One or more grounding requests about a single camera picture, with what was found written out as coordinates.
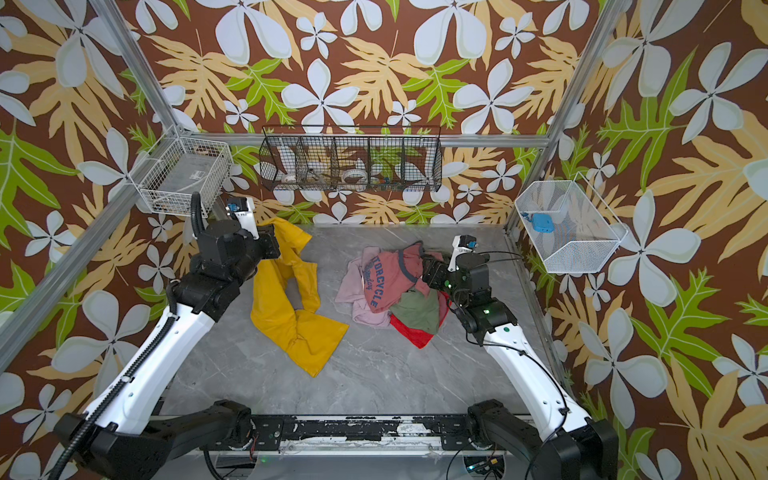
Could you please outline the yellow cloth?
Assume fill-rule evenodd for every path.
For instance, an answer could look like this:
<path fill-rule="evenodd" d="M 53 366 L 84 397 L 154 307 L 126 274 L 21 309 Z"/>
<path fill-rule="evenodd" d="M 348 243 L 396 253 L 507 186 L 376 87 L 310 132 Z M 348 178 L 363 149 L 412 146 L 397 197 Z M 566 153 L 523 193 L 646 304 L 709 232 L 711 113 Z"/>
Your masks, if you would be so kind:
<path fill-rule="evenodd" d="M 253 277 L 253 325 L 308 375 L 316 377 L 342 342 L 349 326 L 322 316 L 318 265 L 301 258 L 312 236 L 281 218 L 274 228 L 276 259 L 259 263 Z"/>

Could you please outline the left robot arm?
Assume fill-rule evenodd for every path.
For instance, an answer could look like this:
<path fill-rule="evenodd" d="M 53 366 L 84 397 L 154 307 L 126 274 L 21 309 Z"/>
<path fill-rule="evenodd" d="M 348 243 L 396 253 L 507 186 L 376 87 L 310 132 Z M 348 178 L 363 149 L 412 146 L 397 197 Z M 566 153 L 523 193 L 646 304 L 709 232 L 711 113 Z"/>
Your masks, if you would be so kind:
<path fill-rule="evenodd" d="M 205 224 L 201 195 L 192 194 L 190 219 L 199 252 L 189 272 L 169 283 L 159 323 L 107 389 L 83 413 L 68 413 L 57 422 L 54 432 L 63 451 L 49 478 L 61 478 L 76 463 L 109 479 L 150 479 L 166 462 L 192 450 L 246 442 L 251 410 L 235 401 L 217 401 L 169 420 L 152 417 L 182 363 L 258 264 L 280 256 L 273 227 L 256 220 L 253 199 L 229 198 L 226 213 L 226 219 Z"/>

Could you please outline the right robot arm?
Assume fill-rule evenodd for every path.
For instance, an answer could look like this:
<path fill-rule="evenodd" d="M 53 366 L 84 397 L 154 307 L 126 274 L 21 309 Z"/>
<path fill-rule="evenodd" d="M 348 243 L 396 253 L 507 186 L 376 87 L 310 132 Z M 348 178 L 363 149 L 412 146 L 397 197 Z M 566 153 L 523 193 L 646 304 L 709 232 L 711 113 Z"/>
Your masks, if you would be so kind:
<path fill-rule="evenodd" d="M 531 347 L 512 310 L 495 298 L 488 258 L 463 249 L 445 262 L 422 257 L 423 281 L 445 293 L 469 343 L 501 367 L 531 417 L 525 422 L 498 400 L 471 406 L 471 439 L 518 454 L 526 479 L 615 479 L 618 435 L 595 420 L 555 379 Z"/>

